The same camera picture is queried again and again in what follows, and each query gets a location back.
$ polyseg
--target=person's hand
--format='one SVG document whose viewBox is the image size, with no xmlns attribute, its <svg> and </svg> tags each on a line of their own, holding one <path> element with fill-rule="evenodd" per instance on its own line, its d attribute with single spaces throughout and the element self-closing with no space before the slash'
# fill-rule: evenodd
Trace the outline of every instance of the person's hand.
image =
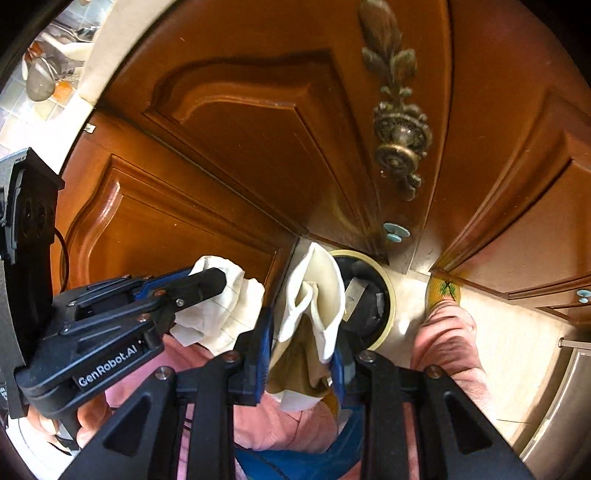
<svg viewBox="0 0 591 480">
<path fill-rule="evenodd" d="M 101 393 L 78 409 L 78 421 L 81 428 L 76 435 L 76 442 L 80 448 L 90 441 L 110 416 L 111 408 L 107 404 L 105 393 Z M 43 435 L 46 441 L 62 448 L 60 442 L 55 438 L 55 434 L 59 430 L 57 420 L 45 418 L 33 406 L 29 407 L 27 420 L 40 435 Z"/>
</svg>

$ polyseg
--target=ornate cabinet handle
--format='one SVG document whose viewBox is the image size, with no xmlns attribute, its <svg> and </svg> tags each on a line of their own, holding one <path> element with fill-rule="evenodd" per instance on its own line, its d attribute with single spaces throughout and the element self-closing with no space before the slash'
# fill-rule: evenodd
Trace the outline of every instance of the ornate cabinet handle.
<svg viewBox="0 0 591 480">
<path fill-rule="evenodd" d="M 367 44 L 361 49 L 365 66 L 383 78 L 381 92 L 389 97 L 374 108 L 374 128 L 381 141 L 375 159 L 398 179 L 401 197 L 410 201 L 422 182 L 415 173 L 418 164 L 433 140 L 427 116 L 417 105 L 404 103 L 413 92 L 404 82 L 416 74 L 417 57 L 412 49 L 402 50 L 398 22 L 384 0 L 363 0 L 359 22 Z"/>
</svg>

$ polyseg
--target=beige cloth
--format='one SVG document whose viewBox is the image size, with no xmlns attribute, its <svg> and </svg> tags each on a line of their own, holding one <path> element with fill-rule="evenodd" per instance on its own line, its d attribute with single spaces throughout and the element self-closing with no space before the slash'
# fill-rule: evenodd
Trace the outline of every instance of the beige cloth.
<svg viewBox="0 0 591 480">
<path fill-rule="evenodd" d="M 310 319 L 304 315 L 287 349 L 269 372 L 267 391 L 276 394 L 291 390 L 323 398 L 330 392 L 329 375 L 328 366 L 318 358 Z"/>
<path fill-rule="evenodd" d="M 339 266 L 312 243 L 286 281 L 285 309 L 271 354 L 267 391 L 283 411 L 312 408 L 328 393 L 328 365 L 344 312 Z"/>
</svg>

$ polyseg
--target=cabinet drawer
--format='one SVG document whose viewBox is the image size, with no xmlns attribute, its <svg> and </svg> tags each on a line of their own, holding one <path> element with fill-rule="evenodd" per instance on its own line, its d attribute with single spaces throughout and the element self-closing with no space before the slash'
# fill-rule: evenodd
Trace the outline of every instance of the cabinet drawer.
<svg viewBox="0 0 591 480">
<path fill-rule="evenodd" d="M 522 307 L 551 307 L 591 304 L 591 278 L 584 277 L 553 287 L 539 288 L 527 294 L 509 295 L 509 301 Z"/>
</svg>

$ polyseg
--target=yellow slipper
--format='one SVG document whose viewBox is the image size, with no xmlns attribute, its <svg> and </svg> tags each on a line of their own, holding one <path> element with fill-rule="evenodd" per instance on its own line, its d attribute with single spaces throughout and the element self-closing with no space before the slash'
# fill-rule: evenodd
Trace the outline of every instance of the yellow slipper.
<svg viewBox="0 0 591 480">
<path fill-rule="evenodd" d="M 441 278 L 431 277 L 425 292 L 425 307 L 427 314 L 442 300 L 453 300 L 458 305 L 462 299 L 460 286 Z"/>
</svg>

